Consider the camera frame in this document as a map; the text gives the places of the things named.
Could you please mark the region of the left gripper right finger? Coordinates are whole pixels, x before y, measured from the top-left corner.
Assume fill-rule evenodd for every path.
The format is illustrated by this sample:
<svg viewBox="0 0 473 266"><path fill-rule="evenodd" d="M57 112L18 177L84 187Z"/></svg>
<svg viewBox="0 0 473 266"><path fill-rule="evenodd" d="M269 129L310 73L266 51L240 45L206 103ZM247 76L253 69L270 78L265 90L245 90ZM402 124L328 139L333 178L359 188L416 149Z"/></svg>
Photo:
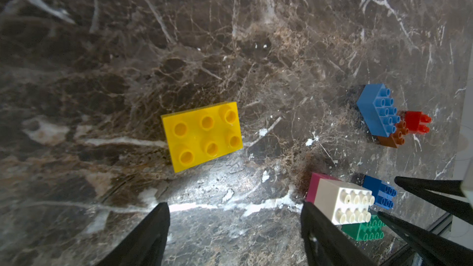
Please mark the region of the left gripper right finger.
<svg viewBox="0 0 473 266"><path fill-rule="evenodd" d="M310 266L373 266L375 263L352 244L314 204L301 211L301 237Z"/></svg>

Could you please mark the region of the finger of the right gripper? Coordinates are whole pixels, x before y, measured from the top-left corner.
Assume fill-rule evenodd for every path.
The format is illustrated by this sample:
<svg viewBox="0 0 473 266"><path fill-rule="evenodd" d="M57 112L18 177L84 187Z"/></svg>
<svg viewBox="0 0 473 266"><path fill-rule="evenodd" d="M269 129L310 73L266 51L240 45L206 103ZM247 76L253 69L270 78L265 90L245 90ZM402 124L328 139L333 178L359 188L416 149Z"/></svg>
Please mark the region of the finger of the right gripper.
<svg viewBox="0 0 473 266"><path fill-rule="evenodd" d="M394 182L407 192L453 214L468 224L473 224L473 208L469 203L443 195L444 193L466 197L461 190L461 180L428 180L397 176Z"/></svg>
<svg viewBox="0 0 473 266"><path fill-rule="evenodd" d="M471 266L473 264L471 249L388 213L379 212L378 217L432 266Z"/></svg>

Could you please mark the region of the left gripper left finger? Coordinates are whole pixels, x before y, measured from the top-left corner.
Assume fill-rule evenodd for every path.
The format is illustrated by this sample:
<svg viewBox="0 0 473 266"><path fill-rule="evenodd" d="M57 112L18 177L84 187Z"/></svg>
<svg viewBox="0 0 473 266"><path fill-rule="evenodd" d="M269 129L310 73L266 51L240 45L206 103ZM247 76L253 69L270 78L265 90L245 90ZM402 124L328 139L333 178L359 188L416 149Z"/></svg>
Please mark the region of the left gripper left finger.
<svg viewBox="0 0 473 266"><path fill-rule="evenodd" d="M167 203L159 203L132 232L98 264L100 266L160 266L170 227Z"/></svg>

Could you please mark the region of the white lego brick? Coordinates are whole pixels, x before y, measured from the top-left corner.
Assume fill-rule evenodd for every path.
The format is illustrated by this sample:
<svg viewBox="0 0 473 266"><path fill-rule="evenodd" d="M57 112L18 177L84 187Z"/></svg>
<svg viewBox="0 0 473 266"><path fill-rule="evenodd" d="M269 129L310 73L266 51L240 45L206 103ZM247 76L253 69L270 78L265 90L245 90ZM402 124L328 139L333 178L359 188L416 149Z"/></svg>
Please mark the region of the white lego brick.
<svg viewBox="0 0 473 266"><path fill-rule="evenodd" d="M334 224L360 224L369 222L368 211L374 204L372 191L353 183L321 179L314 205Z"/></svg>

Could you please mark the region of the dark blue lego brick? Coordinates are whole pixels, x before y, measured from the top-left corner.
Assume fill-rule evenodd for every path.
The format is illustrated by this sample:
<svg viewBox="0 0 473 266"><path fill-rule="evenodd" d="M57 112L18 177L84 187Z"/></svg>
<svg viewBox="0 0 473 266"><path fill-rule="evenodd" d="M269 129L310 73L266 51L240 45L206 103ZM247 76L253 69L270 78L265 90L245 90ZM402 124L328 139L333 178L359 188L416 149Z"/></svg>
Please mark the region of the dark blue lego brick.
<svg viewBox="0 0 473 266"><path fill-rule="evenodd" d="M388 210L394 207L393 198L397 196L397 191L393 186L380 179L365 176L362 187L372 191L375 205Z"/></svg>

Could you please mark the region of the pink lego brick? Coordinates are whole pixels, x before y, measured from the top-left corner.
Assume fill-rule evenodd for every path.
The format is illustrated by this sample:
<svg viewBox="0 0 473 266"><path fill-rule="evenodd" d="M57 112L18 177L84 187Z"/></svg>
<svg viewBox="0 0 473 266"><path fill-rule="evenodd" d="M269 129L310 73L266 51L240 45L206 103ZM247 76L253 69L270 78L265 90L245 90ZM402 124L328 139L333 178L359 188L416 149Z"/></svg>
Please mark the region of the pink lego brick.
<svg viewBox="0 0 473 266"><path fill-rule="evenodd" d="M337 179L336 177L313 172L310 179L309 189L305 197L306 202L314 203L316 195L317 195L319 182L321 179L339 181L339 179Z"/></svg>

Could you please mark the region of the yellow lego brick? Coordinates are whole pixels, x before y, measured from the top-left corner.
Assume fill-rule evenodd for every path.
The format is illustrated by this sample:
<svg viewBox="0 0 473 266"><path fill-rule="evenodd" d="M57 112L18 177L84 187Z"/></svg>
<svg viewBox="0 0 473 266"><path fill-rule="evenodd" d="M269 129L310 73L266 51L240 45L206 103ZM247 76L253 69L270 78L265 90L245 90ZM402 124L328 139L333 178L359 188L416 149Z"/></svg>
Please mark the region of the yellow lego brick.
<svg viewBox="0 0 473 266"><path fill-rule="evenodd" d="M243 148L236 102L223 102L161 117L174 172Z"/></svg>

